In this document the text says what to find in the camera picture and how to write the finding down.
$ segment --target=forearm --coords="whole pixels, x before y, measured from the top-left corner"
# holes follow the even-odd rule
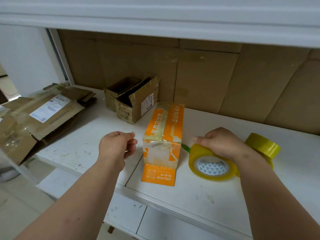
[[[107,163],[97,161],[16,240],[96,239],[119,175]]]
[[[260,239],[320,239],[320,227],[256,152],[235,159],[252,235]]]

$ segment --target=person's left hand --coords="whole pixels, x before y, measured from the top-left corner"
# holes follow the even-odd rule
[[[122,171],[125,167],[125,159],[136,151],[138,141],[134,139],[134,136],[134,132],[115,131],[102,137],[97,161],[111,163],[112,166],[119,169],[119,172]]]

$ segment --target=orange cardboard box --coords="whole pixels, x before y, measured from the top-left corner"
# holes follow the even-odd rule
[[[183,115],[183,104],[157,104],[143,137],[143,182],[174,186]]]

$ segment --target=tape roll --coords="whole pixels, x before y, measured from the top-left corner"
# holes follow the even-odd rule
[[[280,152],[281,147],[279,145],[256,133],[251,133],[244,143],[257,151],[273,170],[272,159]]]
[[[230,179],[237,173],[237,166],[227,158],[220,157],[210,149],[193,144],[190,149],[189,168],[201,178],[213,181]]]

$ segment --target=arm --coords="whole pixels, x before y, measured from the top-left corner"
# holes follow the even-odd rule
[[[320,239],[320,226],[284,186],[264,158],[224,128],[193,140],[238,167],[252,236],[261,239]]]
[[[96,239],[125,166],[124,159],[135,152],[136,144],[133,132],[104,136],[94,165],[15,240]]]

